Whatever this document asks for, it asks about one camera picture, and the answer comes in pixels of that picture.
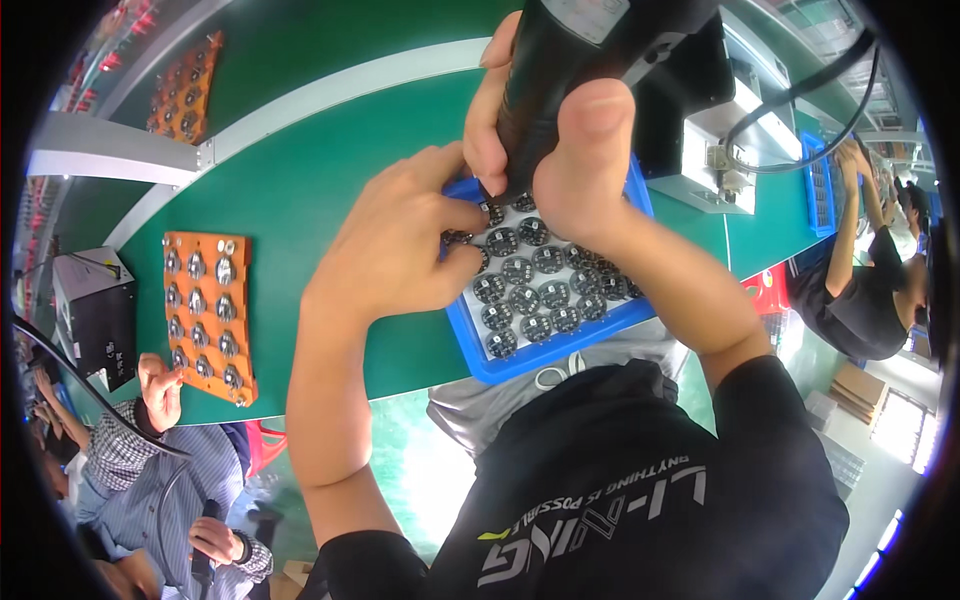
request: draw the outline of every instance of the floor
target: floor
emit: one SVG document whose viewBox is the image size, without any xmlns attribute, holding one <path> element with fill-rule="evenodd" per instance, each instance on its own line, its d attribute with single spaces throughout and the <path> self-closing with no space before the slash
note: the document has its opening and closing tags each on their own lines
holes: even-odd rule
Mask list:
<svg viewBox="0 0 960 600">
<path fill-rule="evenodd" d="M 825 392 L 845 360 L 802 324 L 783 335 L 778 352 L 803 397 Z M 680 406 L 715 435 L 713 409 L 700 362 L 691 356 L 678 378 Z M 473 482 L 473 463 L 426 416 L 426 391 L 378 400 L 373 411 L 373 473 L 404 533 L 430 562 L 449 531 Z M 283 427 L 283 418 L 266 421 Z M 255 476 L 237 501 L 240 516 L 253 500 L 283 514 L 274 542 L 278 568 L 288 560 L 312 562 L 317 546 L 286 452 Z"/>
</svg>

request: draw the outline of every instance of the electric screwdriver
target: electric screwdriver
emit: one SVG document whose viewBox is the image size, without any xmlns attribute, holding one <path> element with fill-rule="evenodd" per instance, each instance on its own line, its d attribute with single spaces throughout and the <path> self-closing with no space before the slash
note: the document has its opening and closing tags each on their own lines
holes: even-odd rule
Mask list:
<svg viewBox="0 0 960 600">
<path fill-rule="evenodd" d="M 633 85 L 717 12 L 720 0 L 527 0 L 496 122 L 507 153 L 510 204 L 529 194 L 534 170 L 557 146 L 557 113 L 585 82 Z"/>
<path fill-rule="evenodd" d="M 220 504 L 210 498 L 204 503 L 204 516 L 220 518 Z M 210 557 L 204 552 L 193 549 L 193 560 L 190 561 L 190 574 L 200 584 L 200 599 L 206 598 L 206 592 L 213 585 L 214 566 L 210 563 Z"/>
</svg>

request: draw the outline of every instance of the hand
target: hand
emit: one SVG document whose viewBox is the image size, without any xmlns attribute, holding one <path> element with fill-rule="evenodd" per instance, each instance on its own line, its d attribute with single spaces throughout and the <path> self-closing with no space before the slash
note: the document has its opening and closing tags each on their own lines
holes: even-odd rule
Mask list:
<svg viewBox="0 0 960 600">
<path fill-rule="evenodd" d="M 216 566 L 233 564 L 243 557 L 243 540 L 212 516 L 201 516 L 193 522 L 189 540 L 191 546 L 210 557 Z"/>
<path fill-rule="evenodd" d="M 453 142 L 425 148 L 370 180 L 307 284 L 303 306 L 348 308 L 357 324 L 369 325 L 453 302 L 482 256 L 452 244 L 441 261 L 441 235 L 481 233 L 488 222 L 476 204 L 440 194 L 462 165 L 463 146 Z"/>
<path fill-rule="evenodd" d="M 519 12 L 497 28 L 481 63 L 488 68 L 467 114 L 464 156 L 487 191 L 507 186 L 506 153 L 496 134 L 497 112 L 510 74 Z M 564 99 L 560 141 L 534 172 L 533 193 L 543 221 L 558 236 L 600 253 L 611 231 L 633 210 L 622 198 L 630 161 L 635 102 L 619 80 L 587 82 Z"/>
<path fill-rule="evenodd" d="M 837 161 L 837 166 L 840 167 L 840 173 L 843 174 L 843 181 L 850 187 L 857 187 L 857 173 L 859 172 L 857 155 L 863 156 L 863 153 L 860 152 L 860 147 L 857 146 L 856 142 L 849 139 L 837 146 L 837 149 L 833 153 Z"/>
<path fill-rule="evenodd" d="M 158 354 L 140 354 L 136 368 L 140 377 L 140 394 L 147 405 L 150 425 L 163 433 L 180 420 L 180 388 L 183 371 L 169 371 Z"/>
<path fill-rule="evenodd" d="M 37 404 L 34 406 L 34 415 L 47 424 L 53 422 L 50 419 L 50 413 L 47 412 L 47 407 L 43 406 L 42 404 Z"/>
<path fill-rule="evenodd" d="M 43 397 L 54 396 L 54 386 L 50 383 L 50 375 L 43 368 L 34 369 L 34 382 Z"/>
</svg>

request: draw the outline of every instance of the blue crate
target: blue crate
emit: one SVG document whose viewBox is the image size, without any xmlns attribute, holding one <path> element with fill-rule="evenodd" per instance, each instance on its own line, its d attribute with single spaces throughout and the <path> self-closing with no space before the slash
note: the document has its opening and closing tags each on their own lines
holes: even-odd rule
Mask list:
<svg viewBox="0 0 960 600">
<path fill-rule="evenodd" d="M 631 155 L 630 169 L 623 192 L 633 206 L 650 217 L 654 216 L 646 184 L 640 174 L 636 156 L 633 155 Z M 444 190 L 444 194 L 450 198 L 476 203 L 483 201 L 480 185 L 476 179 L 457 181 L 449 185 Z M 612 308 L 600 321 L 583 322 L 573 333 L 554 333 L 545 342 L 520 348 L 506 359 L 493 360 L 487 358 L 483 340 L 474 327 L 463 294 L 446 308 L 446 316 L 450 319 L 450 325 L 457 336 L 457 342 L 460 344 L 460 350 L 464 354 L 470 373 L 484 383 L 496 384 L 543 367 L 576 350 L 604 340 L 621 329 L 654 317 L 655 313 L 646 298 L 633 299 Z"/>
<path fill-rule="evenodd" d="M 822 139 L 808 132 L 800 132 L 800 141 L 804 148 L 804 158 L 813 156 L 826 147 Z M 836 231 L 836 215 L 833 209 L 829 160 L 824 157 L 805 167 L 804 181 L 810 229 L 817 237 L 832 235 Z"/>
</svg>

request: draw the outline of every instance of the worker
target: worker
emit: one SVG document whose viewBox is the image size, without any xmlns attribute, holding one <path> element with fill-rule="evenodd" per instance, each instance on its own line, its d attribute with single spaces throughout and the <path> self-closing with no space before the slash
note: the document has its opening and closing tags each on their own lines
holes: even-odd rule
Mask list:
<svg viewBox="0 0 960 600">
<path fill-rule="evenodd" d="M 635 104 L 619 80 L 564 99 L 560 141 L 537 167 L 533 195 L 551 231 L 612 260 L 697 353 L 717 437 L 666 398 L 676 384 L 655 362 L 628 357 L 502 412 L 429 568 L 377 487 L 367 331 L 449 305 L 481 265 L 471 245 L 439 259 L 444 231 L 481 233 L 488 222 L 440 190 L 465 158 L 488 191 L 505 187 L 494 127 L 518 17 L 483 55 L 463 143 L 426 148 L 370 180 L 302 293 L 286 422 L 320 551 L 300 598 L 812 598 L 847 531 L 846 508 L 746 291 L 623 202 Z"/>
<path fill-rule="evenodd" d="M 804 324 L 850 358 L 884 360 L 906 343 L 914 324 L 925 324 L 927 271 L 924 256 L 901 261 L 884 221 L 869 161 L 853 140 L 834 154 L 843 174 L 846 204 L 836 235 L 789 261 L 787 295 Z M 860 206 L 876 235 L 872 266 L 853 266 Z"/>
<path fill-rule="evenodd" d="M 911 180 L 906 184 L 903 174 L 894 178 L 890 171 L 880 171 L 880 189 L 883 205 L 883 223 L 890 231 L 890 238 L 894 241 L 900 260 L 906 262 L 917 253 L 923 223 L 930 216 L 930 202 L 926 192 Z M 876 231 L 865 219 L 862 232 L 859 232 L 853 243 L 855 255 L 869 254 L 870 246 L 874 243 Z"/>
<path fill-rule="evenodd" d="M 273 572 L 273 555 L 261 541 L 201 514 L 204 502 L 212 498 L 226 515 L 243 490 L 250 448 L 231 435 L 228 426 L 233 423 L 174 427 L 180 420 L 183 373 L 168 371 L 158 355 L 142 354 L 137 374 L 142 397 L 114 408 L 145 435 L 189 452 L 193 460 L 162 500 L 164 485 L 181 459 L 160 454 L 103 415 L 90 434 L 78 491 L 80 538 L 104 579 L 124 600 L 176 597 L 177 585 L 188 590 L 189 597 L 201 597 L 200 586 L 190 575 L 191 547 L 216 565 L 207 597 L 241 600 Z M 158 518 L 161 500 L 163 515 Z"/>
</svg>

